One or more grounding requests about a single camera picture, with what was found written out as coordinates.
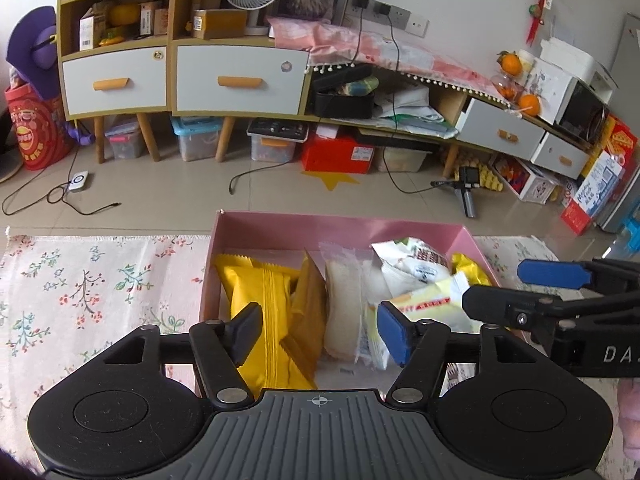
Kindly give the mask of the person right hand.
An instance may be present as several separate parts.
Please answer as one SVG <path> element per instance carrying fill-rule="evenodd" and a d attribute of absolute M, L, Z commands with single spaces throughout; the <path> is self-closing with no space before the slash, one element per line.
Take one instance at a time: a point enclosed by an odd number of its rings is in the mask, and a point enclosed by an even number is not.
<path fill-rule="evenodd" d="M 617 387 L 618 426 L 623 434 L 625 455 L 640 458 L 640 386 L 638 378 L 620 378 Z"/>

